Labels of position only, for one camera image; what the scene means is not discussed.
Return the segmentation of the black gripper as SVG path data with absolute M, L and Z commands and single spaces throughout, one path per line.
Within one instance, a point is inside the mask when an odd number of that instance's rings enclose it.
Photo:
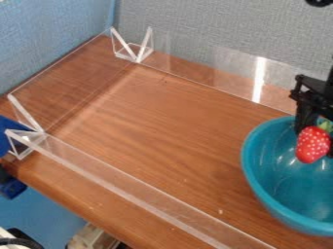
M 319 116 L 333 121 L 333 64 L 325 80 L 299 74 L 289 97 L 297 102 L 297 134 L 316 124 Z

